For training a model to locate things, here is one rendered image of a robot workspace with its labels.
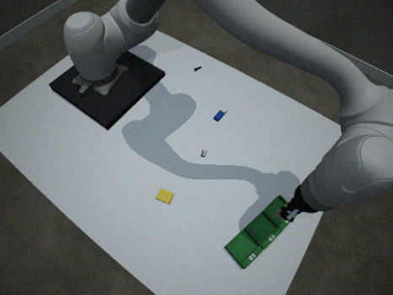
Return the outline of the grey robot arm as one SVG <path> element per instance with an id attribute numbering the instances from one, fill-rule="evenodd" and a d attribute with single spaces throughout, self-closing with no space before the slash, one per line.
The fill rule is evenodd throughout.
<path id="1" fill-rule="evenodd" d="M 336 90 L 342 135 L 301 184 L 310 207 L 327 212 L 356 205 L 393 186 L 393 89 L 371 83 L 345 56 L 256 0 L 192 1 L 237 40 L 326 80 Z M 67 19 L 64 40 L 79 72 L 73 85 L 83 85 L 81 96 L 91 91 L 109 96 L 128 72 L 114 62 L 155 33 L 164 2 L 119 0 L 101 17 L 79 12 Z"/>

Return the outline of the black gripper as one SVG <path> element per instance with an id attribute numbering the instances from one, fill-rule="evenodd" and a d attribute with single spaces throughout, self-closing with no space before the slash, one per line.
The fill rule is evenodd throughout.
<path id="1" fill-rule="evenodd" d="M 301 212 L 307 212 L 307 213 L 315 213 L 319 212 L 314 209 L 312 209 L 311 206 L 309 206 L 303 199 L 301 195 L 301 185 L 299 185 L 295 192 L 294 192 L 294 198 L 291 199 L 289 203 L 286 205 L 280 207 L 275 214 L 280 218 L 284 219 L 286 221 L 293 222 L 295 219 L 295 214 L 300 214 Z M 293 201 L 293 202 L 292 202 Z M 292 207 L 293 206 L 293 207 Z M 284 212 L 282 212 L 284 211 Z M 279 213 L 280 212 L 280 213 Z M 284 216 L 285 215 L 285 216 Z"/>

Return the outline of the green rack of bins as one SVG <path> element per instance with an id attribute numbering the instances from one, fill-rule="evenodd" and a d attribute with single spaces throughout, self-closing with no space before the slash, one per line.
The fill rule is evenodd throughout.
<path id="1" fill-rule="evenodd" d="M 277 196 L 254 219 L 255 221 L 252 221 L 253 223 L 250 222 L 247 228 L 226 245 L 227 251 L 242 269 L 245 269 L 288 226 L 290 221 L 280 219 L 275 214 L 286 204 L 287 202 L 280 195 Z"/>

